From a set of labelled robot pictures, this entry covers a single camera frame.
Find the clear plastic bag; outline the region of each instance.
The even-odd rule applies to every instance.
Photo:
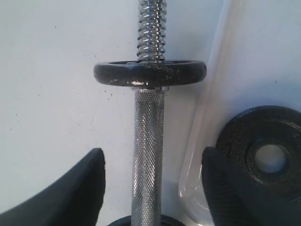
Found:
[[[201,159],[223,126],[261,105],[301,110],[301,1],[225,0],[179,182],[179,197],[197,224],[212,226]]]

